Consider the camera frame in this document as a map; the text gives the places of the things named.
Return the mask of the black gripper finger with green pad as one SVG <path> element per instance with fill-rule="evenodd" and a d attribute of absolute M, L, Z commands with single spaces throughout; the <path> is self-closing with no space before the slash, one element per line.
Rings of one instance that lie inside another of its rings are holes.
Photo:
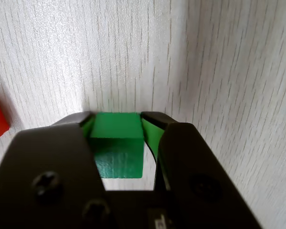
<path fill-rule="evenodd" d="M 158 160 L 175 197 L 181 229 L 259 229 L 261 226 L 193 124 L 161 112 L 143 120 L 164 131 Z"/>
<path fill-rule="evenodd" d="M 94 115 L 20 131 L 0 164 L 0 229 L 113 229 L 115 220 L 83 133 Z"/>

